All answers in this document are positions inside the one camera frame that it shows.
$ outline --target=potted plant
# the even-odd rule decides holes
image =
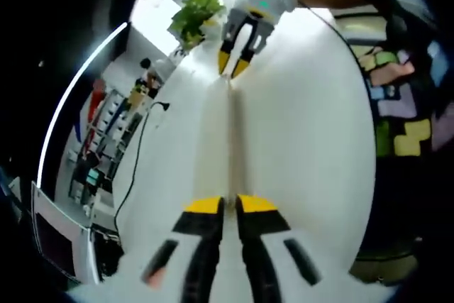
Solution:
[[[202,26],[214,24],[210,18],[224,9],[224,6],[219,0],[184,0],[183,4],[182,9],[172,17],[169,32],[188,51],[205,38]]]

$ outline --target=white table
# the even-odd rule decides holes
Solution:
[[[219,46],[194,49],[156,98],[171,103],[168,111],[155,106],[150,114],[135,184],[118,218],[126,255],[148,250],[138,252],[144,258],[137,266],[149,261],[193,198],[226,194],[227,87],[217,75]],[[267,47],[231,86],[241,112],[235,125],[245,190],[273,201],[292,228],[311,233],[348,270],[375,181],[372,114],[350,52],[317,17],[297,9],[283,15]],[[113,181],[116,209],[131,183],[142,124]]]

